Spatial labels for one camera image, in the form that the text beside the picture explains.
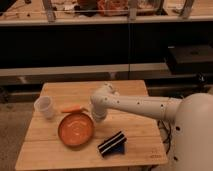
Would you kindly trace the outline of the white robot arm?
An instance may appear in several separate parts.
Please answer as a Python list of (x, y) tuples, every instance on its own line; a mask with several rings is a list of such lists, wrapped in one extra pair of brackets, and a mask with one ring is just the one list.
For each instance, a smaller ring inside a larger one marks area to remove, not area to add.
[(105, 83), (91, 96), (96, 122), (115, 109), (163, 120), (175, 126), (174, 171), (213, 171), (213, 95), (195, 93), (183, 99), (122, 96)]

